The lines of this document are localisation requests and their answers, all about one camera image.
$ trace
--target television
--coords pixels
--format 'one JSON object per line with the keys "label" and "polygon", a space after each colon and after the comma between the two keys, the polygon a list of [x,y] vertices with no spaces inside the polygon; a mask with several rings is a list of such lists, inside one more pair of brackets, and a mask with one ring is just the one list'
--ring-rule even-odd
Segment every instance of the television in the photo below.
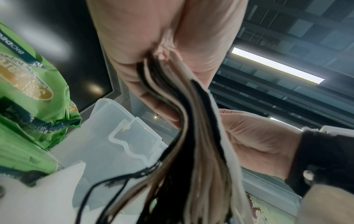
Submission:
{"label": "television", "polygon": [[0,0],[0,20],[58,69],[83,120],[98,99],[121,96],[85,0]]}

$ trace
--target green plastic bag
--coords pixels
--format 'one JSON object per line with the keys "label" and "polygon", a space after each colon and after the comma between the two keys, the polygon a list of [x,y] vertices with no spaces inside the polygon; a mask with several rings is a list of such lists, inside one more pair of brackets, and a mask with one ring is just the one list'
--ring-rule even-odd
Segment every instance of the green plastic bag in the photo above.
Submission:
{"label": "green plastic bag", "polygon": [[68,127],[79,127],[81,123],[69,87],[58,70],[3,23],[0,123],[45,150],[62,141]]}

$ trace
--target human hand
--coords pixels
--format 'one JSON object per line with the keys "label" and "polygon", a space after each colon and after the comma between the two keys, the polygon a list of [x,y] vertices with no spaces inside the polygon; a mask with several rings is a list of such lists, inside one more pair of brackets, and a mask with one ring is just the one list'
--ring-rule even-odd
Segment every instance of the human hand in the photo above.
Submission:
{"label": "human hand", "polygon": [[301,130],[243,111],[219,112],[241,166],[282,179],[288,177]]}
{"label": "human hand", "polygon": [[176,111],[140,83],[136,63],[172,26],[174,45],[196,77],[208,86],[230,48],[247,0],[87,0],[107,56],[129,89],[175,127]]}

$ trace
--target ceiling light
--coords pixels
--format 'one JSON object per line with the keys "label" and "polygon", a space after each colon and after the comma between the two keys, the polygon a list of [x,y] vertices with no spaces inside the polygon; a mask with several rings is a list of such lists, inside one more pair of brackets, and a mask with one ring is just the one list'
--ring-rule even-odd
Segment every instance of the ceiling light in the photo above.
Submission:
{"label": "ceiling light", "polygon": [[265,66],[268,66],[268,67],[271,67],[271,68],[286,72],[288,74],[297,76],[299,78],[306,79],[306,80],[308,80],[310,82],[313,82],[313,83],[316,83],[316,84],[320,84],[322,81],[325,80],[325,79],[320,78],[318,76],[309,74],[307,72],[300,71],[298,69],[289,67],[287,65],[280,64],[279,62],[275,62],[275,61],[269,60],[267,58],[255,55],[253,53],[250,53],[250,52],[238,49],[238,48],[234,48],[232,50],[232,53],[234,53],[234,54],[236,54],[238,56],[253,60],[255,62],[261,63],[262,65],[265,65]]}
{"label": "ceiling light", "polygon": [[280,121],[280,120],[278,120],[278,119],[275,119],[274,117],[270,117],[269,119],[270,119],[270,120],[273,120],[273,121],[279,121],[279,122],[282,122],[283,124],[287,124],[287,125],[289,125],[289,126],[292,126],[292,127],[297,128],[297,129],[299,129],[299,130],[301,130],[301,131],[302,131],[302,129],[301,129],[301,128],[296,127],[296,126],[291,125],[291,124],[288,124],[288,123],[285,123],[285,122]]}

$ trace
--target skin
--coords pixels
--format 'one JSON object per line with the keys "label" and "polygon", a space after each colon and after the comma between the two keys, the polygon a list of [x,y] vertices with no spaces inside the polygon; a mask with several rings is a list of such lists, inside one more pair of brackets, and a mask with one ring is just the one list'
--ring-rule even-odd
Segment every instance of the skin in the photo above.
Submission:
{"label": "skin", "polygon": [[[165,120],[180,128],[180,117],[142,86],[136,63],[172,30],[175,50],[196,77],[208,86],[229,50],[247,0],[87,0],[107,56],[129,89]],[[296,131],[240,112],[222,112],[225,128],[241,165],[285,178],[297,144]]]}

